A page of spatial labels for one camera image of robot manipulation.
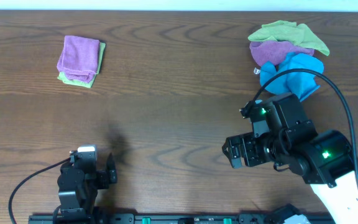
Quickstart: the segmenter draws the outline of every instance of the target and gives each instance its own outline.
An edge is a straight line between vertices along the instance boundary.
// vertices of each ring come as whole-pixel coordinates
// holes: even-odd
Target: small robot arm
[[[233,168],[273,162],[310,184],[336,223],[358,223],[358,190],[351,145],[339,131],[318,134],[291,93],[240,109],[252,132],[231,136],[223,153]],[[278,167],[288,165],[286,169]]]

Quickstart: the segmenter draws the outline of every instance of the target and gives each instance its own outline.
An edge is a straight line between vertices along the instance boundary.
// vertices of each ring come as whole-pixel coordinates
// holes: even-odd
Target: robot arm
[[[105,170],[96,170],[96,159],[95,145],[84,145],[70,152],[70,160],[61,166],[57,180],[62,216],[54,217],[55,222],[59,219],[99,223],[106,218],[94,210],[94,201],[99,189],[108,189],[110,184],[117,183],[117,172],[111,154]]]
[[[226,139],[223,153],[233,168],[273,162],[310,184],[336,223],[358,223],[358,191],[351,145],[339,131],[318,134],[291,93],[241,109],[253,131]]]

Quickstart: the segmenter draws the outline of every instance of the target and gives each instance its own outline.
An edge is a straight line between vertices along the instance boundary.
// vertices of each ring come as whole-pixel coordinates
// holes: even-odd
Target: purple cloth
[[[313,56],[314,49],[306,49],[303,47],[294,46],[289,41],[274,41],[267,40],[263,42],[251,42],[249,45],[251,54],[259,66],[266,62],[271,62],[278,65],[285,60],[287,53],[304,53]]]
[[[57,70],[69,80],[89,83],[98,70],[98,53],[99,40],[67,35]]]

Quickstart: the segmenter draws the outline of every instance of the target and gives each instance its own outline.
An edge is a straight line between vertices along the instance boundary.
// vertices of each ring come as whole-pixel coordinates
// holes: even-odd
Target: blue cloth
[[[285,60],[278,66],[278,71],[271,62],[266,62],[260,69],[260,84],[265,84],[276,74],[292,68],[307,68],[323,73],[323,63],[315,57],[307,54],[288,53]],[[266,87],[266,90],[279,95],[292,92],[300,101],[303,101],[316,91],[320,86],[314,81],[314,75],[306,72],[293,72],[274,80]]]

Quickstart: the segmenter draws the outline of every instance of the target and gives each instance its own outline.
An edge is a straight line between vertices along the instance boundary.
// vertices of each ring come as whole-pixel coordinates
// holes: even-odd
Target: green connector
[[[231,224],[231,218],[224,218],[223,224]]]
[[[151,218],[142,218],[142,224],[151,224],[152,219]]]

